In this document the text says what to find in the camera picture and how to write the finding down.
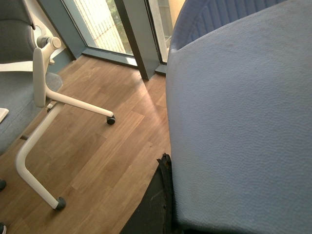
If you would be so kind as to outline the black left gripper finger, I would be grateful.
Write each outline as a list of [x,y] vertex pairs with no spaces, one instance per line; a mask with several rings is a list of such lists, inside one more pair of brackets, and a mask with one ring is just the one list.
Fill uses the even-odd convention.
[[164,153],[148,188],[120,231],[122,234],[170,234],[172,232],[173,183],[171,158]]

